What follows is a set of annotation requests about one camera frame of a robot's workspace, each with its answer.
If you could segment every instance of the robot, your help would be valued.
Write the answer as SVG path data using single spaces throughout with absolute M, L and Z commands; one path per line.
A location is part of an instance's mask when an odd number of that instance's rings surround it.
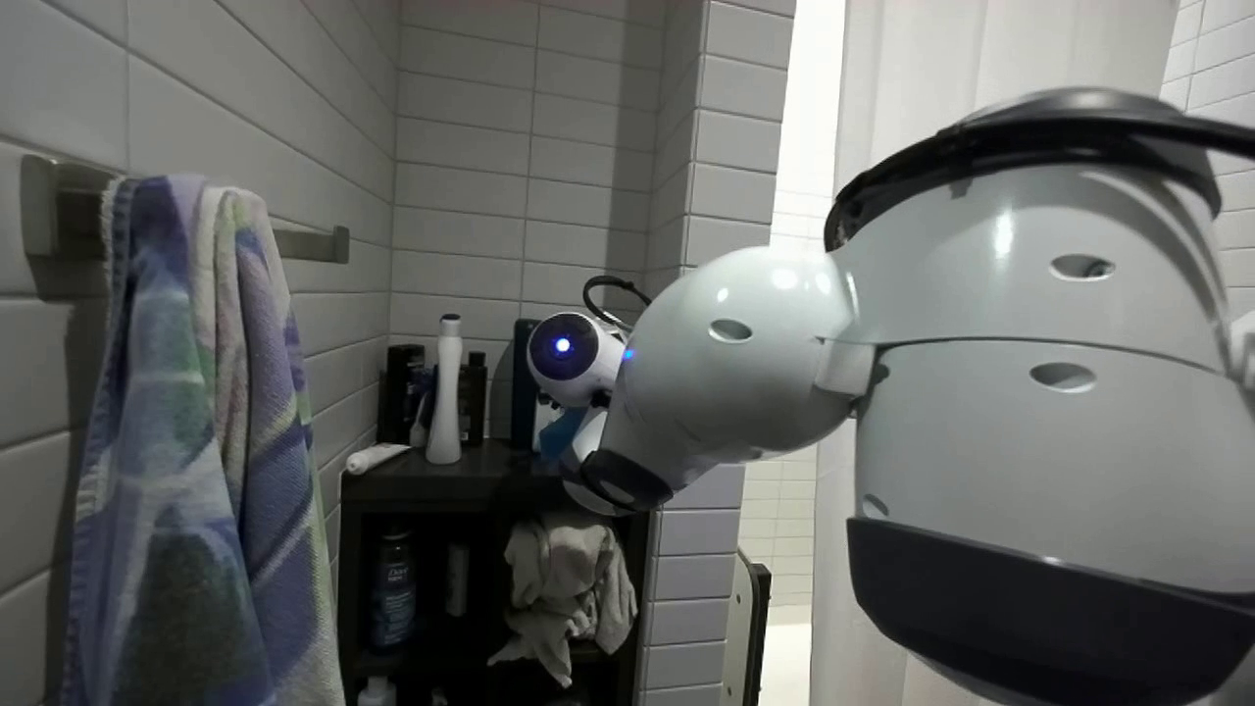
M 973 114 L 854 175 L 828 256 L 751 246 L 615 335 L 536 324 L 602 401 L 560 492 L 664 504 L 859 420 L 859 607 L 1013 701 L 1192 701 L 1255 643 L 1255 316 L 1211 256 L 1209 147 L 1255 129 L 1115 91 Z

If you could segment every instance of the gray tile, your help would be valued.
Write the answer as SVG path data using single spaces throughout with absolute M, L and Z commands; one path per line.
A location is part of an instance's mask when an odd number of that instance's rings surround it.
M 399 65 L 497 84 L 535 84 L 535 52 L 443 29 L 405 29 Z
M 517 299 L 521 263 L 517 257 L 396 252 L 391 290 Z
M 792 37 L 790 15 L 738 7 L 738 3 L 711 3 L 707 18 L 711 18 L 711 28 L 707 28 L 711 56 L 731 56 L 731 57 L 764 61 L 764 65 L 790 65 L 790 37 Z
M 527 137 L 447 120 L 396 120 L 396 160 L 527 171 Z
M 324 465 L 336 453 L 362 448 L 366 440 L 374 440 L 374 427 L 378 427 L 378 386 L 362 386 L 323 409 L 311 427 L 313 427 L 313 448 L 311 448 L 313 465 Z
M 1215 246 L 1255 246 L 1255 211 L 1223 211 L 1215 219 Z
M 587 12 L 543 7 L 543 46 L 604 61 L 660 65 L 664 29 Z
M 1220 252 L 1223 287 L 1255 287 L 1255 246 Z
M 43 701 L 47 687 L 47 592 L 50 581 L 39 572 L 36 581 L 0 596 L 0 682 L 5 701 Z
M 128 0 L 128 44 L 170 73 L 247 114 L 270 137 L 390 201 L 391 154 L 366 142 L 319 91 L 221 3 Z
M 47 572 L 66 552 L 77 436 L 43 436 L 0 452 L 0 592 Z
M 0 448 L 63 432 L 92 412 L 107 304 L 5 303 Z
M 370 18 L 357 12 L 362 3 L 345 0 L 306 0 L 306 7 L 319 15 L 323 29 L 336 37 L 345 57 L 357 65 L 357 73 L 391 103 L 396 91 L 396 46 L 379 44 L 370 28 Z
M 127 52 L 50 3 L 0 3 L 0 134 L 127 165 Z
M 390 328 L 390 294 L 293 294 L 302 354 L 341 347 Z
M 555 52 L 543 52 L 536 91 L 566 93 L 566 99 L 587 99 L 587 103 L 623 103 L 623 104 L 638 104 L 638 109 L 660 104 L 660 73 L 656 71 L 634 71 L 634 65 L 582 57 L 582 56 L 555 56 Z
M 396 209 L 396 246 L 447 252 L 447 256 L 521 256 L 521 219 L 517 216 L 479 216 L 479 211 L 425 211 Z
M 582 224 L 527 224 L 527 257 L 535 263 L 583 263 L 602 266 L 608 263 L 612 235 L 608 228 L 582 228 Z
M 615 205 L 612 189 L 535 181 L 527 195 L 527 216 L 608 228 L 612 205 Z
M 1253 46 L 1255 46 L 1255 15 L 1241 15 L 1199 36 L 1192 65 L 1230 61 L 1241 56 L 1253 56 Z
M 790 73 L 774 65 L 704 56 L 700 104 L 781 120 L 785 78 Z
M 656 28 L 668 18 L 672 0 L 543 0 L 543 3 Z
M 711 160 L 711 165 L 778 171 L 781 120 L 700 109 L 693 114 L 693 154 L 700 154 L 700 160 Z
M 379 385 L 383 341 L 390 335 L 379 328 L 379 335 L 306 356 L 306 402 L 323 412 L 351 390 Z
M 50 3 L 107 29 L 117 44 L 127 37 L 127 0 L 50 0 Z
M 497 37 L 497 44 L 535 44 L 536 3 L 535 0 L 405 0 L 405 22 Z
M 795 12 L 795 0 L 723 0 L 723 3 L 761 7 L 761 12 L 778 12 L 778 15 Z
M 732 552 L 738 509 L 664 509 L 656 521 L 656 552 Z
M 643 690 L 638 706 L 724 706 L 723 682 Z
M 426 169 L 426 165 L 396 169 L 396 205 L 405 209 L 517 216 L 521 201 L 527 201 L 521 175 Z
M 128 61 L 128 169 L 230 181 L 260 190 L 270 205 L 270 216 L 323 228 L 345 224 L 353 235 L 378 241 L 390 241 L 391 231 L 390 209 L 378 195 L 290 144 L 280 144 L 141 57 Z
M 668 509 L 738 509 L 745 492 L 745 465 L 713 465 L 693 487 L 677 488 Z
M 717 219 L 774 224 L 778 181 L 764 171 L 693 165 L 690 211 Z
M 527 134 L 535 93 L 434 73 L 399 73 L 396 114 Z
M 530 171 L 604 189 L 651 189 L 651 154 L 535 137 Z
M 224 0 L 224 7 L 290 71 L 297 71 L 341 116 L 351 116 L 366 142 L 391 154 L 391 103 L 370 91 L 302 0 Z
M 651 559 L 651 598 L 724 598 L 732 596 L 738 552 L 711 555 L 656 555 Z
M 731 632 L 731 598 L 664 598 L 647 607 L 651 643 L 717 643 Z
M 604 274 L 604 266 L 527 263 L 521 266 L 521 299 L 527 303 L 555 303 L 555 304 L 582 304 L 583 282 L 591 274 Z
M 724 643 L 643 645 L 638 677 L 660 687 L 707 687 L 723 677 Z
M 566 142 L 656 147 L 656 114 L 560 99 L 560 93 L 536 93 L 535 134 L 566 137 Z
M 1189 22 L 1189 12 L 1203 12 L 1203 29 L 1241 22 L 1245 15 L 1255 15 L 1253 0 L 1209 0 L 1209 3 L 1179 3 L 1178 22 Z

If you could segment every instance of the bottle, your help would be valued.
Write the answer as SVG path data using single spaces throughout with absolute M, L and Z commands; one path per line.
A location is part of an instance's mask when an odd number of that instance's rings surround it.
M 366 677 L 366 690 L 357 694 L 357 706 L 391 706 L 391 682 L 383 674 Z
M 426 436 L 426 463 L 460 463 L 462 432 L 460 432 L 460 367 L 462 367 L 462 316 L 441 316 L 441 386 L 434 386 L 434 420 Z
M 390 530 L 374 582 L 374 645 L 396 649 L 415 632 L 415 555 L 405 530 Z
M 487 356 L 473 347 L 462 367 L 462 448 L 483 441 L 483 409 L 487 409 Z
M 379 386 L 379 420 L 378 440 L 379 441 L 405 441 L 412 427 L 412 367 L 425 367 L 425 343 L 391 343 L 383 386 Z

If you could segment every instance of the white bottle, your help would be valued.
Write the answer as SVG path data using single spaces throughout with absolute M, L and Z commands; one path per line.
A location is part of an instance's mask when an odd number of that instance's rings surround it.
M 426 436 L 426 463 L 460 463 L 462 460 L 462 432 L 460 432 L 460 373 L 462 373 L 462 316 L 441 316 L 441 386 L 434 386 L 434 420 Z
M 396 706 L 391 682 L 383 674 L 366 677 L 357 706 Z

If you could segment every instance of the hanging towel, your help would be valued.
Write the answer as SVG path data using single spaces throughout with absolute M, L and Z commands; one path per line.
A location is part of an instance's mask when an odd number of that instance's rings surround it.
M 121 181 L 107 241 L 63 701 L 341 706 L 297 334 L 264 201 Z
M 506 563 L 517 607 L 506 623 L 517 639 L 490 664 L 536 658 L 555 682 L 572 687 L 569 639 L 591 639 L 608 656 L 628 643 L 634 582 L 615 530 L 583 518 L 527 521 L 506 542 Z

